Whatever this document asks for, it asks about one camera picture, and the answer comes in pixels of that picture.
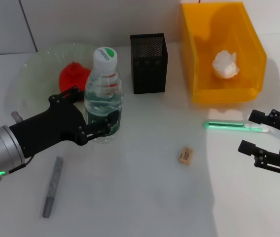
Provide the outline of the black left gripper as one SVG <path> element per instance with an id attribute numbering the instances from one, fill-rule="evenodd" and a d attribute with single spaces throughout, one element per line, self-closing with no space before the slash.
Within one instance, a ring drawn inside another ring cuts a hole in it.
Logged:
<path id="1" fill-rule="evenodd" d="M 9 129 L 28 158 L 62 141 L 110 142 L 120 128 L 120 111 L 95 115 L 86 112 L 86 121 L 74 103 L 84 99 L 84 91 L 73 86 L 48 98 L 49 108 Z"/>

